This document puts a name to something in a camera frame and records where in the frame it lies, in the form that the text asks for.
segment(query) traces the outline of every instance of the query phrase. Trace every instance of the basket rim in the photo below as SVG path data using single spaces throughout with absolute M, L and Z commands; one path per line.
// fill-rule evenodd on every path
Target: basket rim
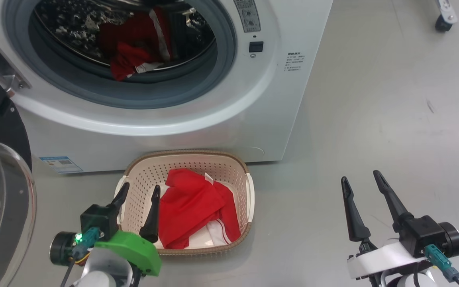
M 168 156 L 168 155 L 218 155 L 218 156 L 226 156 L 226 157 L 232 158 L 235 161 L 237 161 L 239 163 L 239 165 L 244 169 L 244 172 L 246 174 L 249 173 L 249 168 L 244 163 L 244 161 L 242 161 L 239 157 L 237 157 L 236 155 L 233 155 L 231 153 L 221 152 L 221 151 L 212 151 L 210 149 L 175 149 L 175 150 L 172 150 L 172 151 L 153 152 L 153 153 L 149 153 L 149 154 L 143 155 L 143 156 L 135 159 L 129 165 L 129 167 L 127 167 L 127 169 L 124 172 L 124 175 L 125 176 L 129 176 L 129 173 L 131 172 L 131 170 L 139 162 L 142 162 L 142 161 L 144 161 L 146 159 L 149 159 L 149 158 L 160 157 L 160 156 Z
M 129 176 L 131 170 L 140 162 L 149 159 L 149 158 L 154 158 L 154 157 L 160 157 L 160 156 L 168 156 L 168 155 L 217 155 L 217 156 L 226 156 L 229 158 L 232 158 L 238 164 L 244 169 L 244 172 L 246 174 L 249 174 L 249 168 L 247 165 L 242 161 L 239 157 L 227 153 L 227 152 L 222 152 L 222 151 L 214 151 L 210 149 L 175 149 L 172 151 L 162 151 L 162 152 L 153 152 L 149 153 L 146 155 L 143 155 L 137 159 L 135 159 L 129 167 L 124 172 L 124 178 Z M 247 235 L 249 234 L 250 230 L 252 227 L 251 222 L 246 223 L 246 227 L 244 229 L 244 232 L 240 234 L 240 237 L 232 242 L 231 244 L 228 245 L 222 245 L 222 246 L 215 246 L 215 247 L 209 247 L 209 248 L 199 248 L 199 249 L 162 249 L 158 248 L 157 251 L 159 255 L 161 256 L 198 256 L 198 255 L 204 255 L 204 254 L 213 254 L 213 253 L 221 253 L 228 251 L 230 249 L 235 248 L 237 245 L 241 244 L 245 238 L 247 238 Z

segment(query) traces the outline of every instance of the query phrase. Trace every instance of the caster wheel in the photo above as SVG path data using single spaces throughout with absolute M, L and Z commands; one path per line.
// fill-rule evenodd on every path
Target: caster wheel
M 445 22 L 442 15 L 439 16 L 437 22 L 435 22 L 435 30 L 437 31 L 449 31 L 452 27 L 452 24 Z

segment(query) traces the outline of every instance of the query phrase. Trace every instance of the metal stand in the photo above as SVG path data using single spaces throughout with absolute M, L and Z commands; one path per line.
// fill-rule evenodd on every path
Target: metal stand
M 449 31 L 452 24 L 458 22 L 458 17 L 449 2 L 449 0 L 435 0 L 440 10 L 440 16 L 435 22 L 435 29 L 437 31 Z

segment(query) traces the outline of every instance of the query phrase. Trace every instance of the red garment in drum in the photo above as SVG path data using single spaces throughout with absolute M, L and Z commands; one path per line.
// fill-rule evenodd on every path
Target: red garment in drum
M 169 171 L 169 189 L 161 198 L 159 238 L 166 249 L 184 249 L 189 237 L 209 221 L 220 219 L 231 242 L 240 237 L 233 193 L 223 184 L 212 185 L 189 169 Z
M 159 7 L 149 13 L 136 12 L 121 25 L 101 24 L 97 43 L 111 60 L 117 81 L 151 71 L 173 58 L 168 18 Z

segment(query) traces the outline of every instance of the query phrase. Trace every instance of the transparent plastic cover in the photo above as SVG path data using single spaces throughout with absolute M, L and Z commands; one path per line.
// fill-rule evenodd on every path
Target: transparent plastic cover
M 0 286 L 10 283 L 24 257 L 35 214 L 31 171 L 18 153 L 0 143 Z

